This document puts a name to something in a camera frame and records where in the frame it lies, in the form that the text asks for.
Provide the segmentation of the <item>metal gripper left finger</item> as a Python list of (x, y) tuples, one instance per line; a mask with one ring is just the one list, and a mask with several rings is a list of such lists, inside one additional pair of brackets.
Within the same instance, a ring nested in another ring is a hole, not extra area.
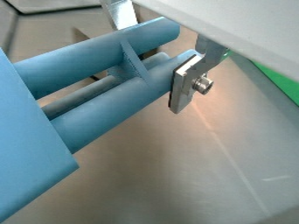
[(131, 0), (99, 0), (112, 28), (118, 31), (138, 24)]

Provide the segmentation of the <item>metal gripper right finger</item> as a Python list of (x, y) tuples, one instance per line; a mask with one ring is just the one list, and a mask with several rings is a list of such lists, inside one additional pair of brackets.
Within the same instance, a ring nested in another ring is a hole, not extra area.
[(170, 110), (179, 114), (192, 101), (192, 95), (199, 92), (206, 95), (214, 85), (208, 71), (224, 60), (228, 48), (203, 35), (198, 35), (196, 52), (174, 69), (172, 88), (168, 101)]

